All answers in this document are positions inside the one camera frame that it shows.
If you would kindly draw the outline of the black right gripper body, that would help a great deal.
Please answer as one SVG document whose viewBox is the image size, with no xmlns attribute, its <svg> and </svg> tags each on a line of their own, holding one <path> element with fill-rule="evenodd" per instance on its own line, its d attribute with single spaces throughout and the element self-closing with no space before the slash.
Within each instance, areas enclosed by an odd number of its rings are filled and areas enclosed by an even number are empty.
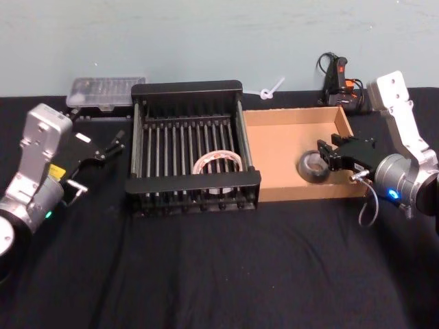
<svg viewBox="0 0 439 329">
<path fill-rule="evenodd" d="M 375 172 L 381 163 L 381 152 L 375 147 L 373 138 L 359 139 L 357 143 L 339 146 L 337 152 L 342 157 L 342 168 L 354 172 L 369 170 Z"/>
</svg>

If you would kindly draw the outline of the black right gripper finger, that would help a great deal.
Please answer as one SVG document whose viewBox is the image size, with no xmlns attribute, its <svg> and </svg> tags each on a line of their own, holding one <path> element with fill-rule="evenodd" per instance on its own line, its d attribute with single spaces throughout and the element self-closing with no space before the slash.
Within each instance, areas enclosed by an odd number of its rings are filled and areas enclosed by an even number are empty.
<svg viewBox="0 0 439 329">
<path fill-rule="evenodd" d="M 335 146 L 345 146 L 351 145 L 353 143 L 357 143 L 359 141 L 358 138 L 354 136 L 340 136 L 339 134 L 331 135 L 331 144 Z"/>
<path fill-rule="evenodd" d="M 328 165 L 330 171 L 341 171 L 342 157 L 328 143 L 323 140 L 317 140 L 318 152 L 321 159 Z"/>
</svg>

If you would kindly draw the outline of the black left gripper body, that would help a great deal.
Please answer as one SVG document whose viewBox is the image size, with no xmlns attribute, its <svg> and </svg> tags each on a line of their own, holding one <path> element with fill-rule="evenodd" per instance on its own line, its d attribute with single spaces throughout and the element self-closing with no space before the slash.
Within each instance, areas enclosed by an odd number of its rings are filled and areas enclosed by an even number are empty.
<svg viewBox="0 0 439 329">
<path fill-rule="evenodd" d="M 50 164 L 50 176 L 64 190 L 62 203 L 74 203 L 88 188 L 75 181 L 76 175 L 86 166 L 103 165 L 100 160 L 103 152 L 91 138 L 74 133 L 67 144 L 54 156 Z"/>
</svg>

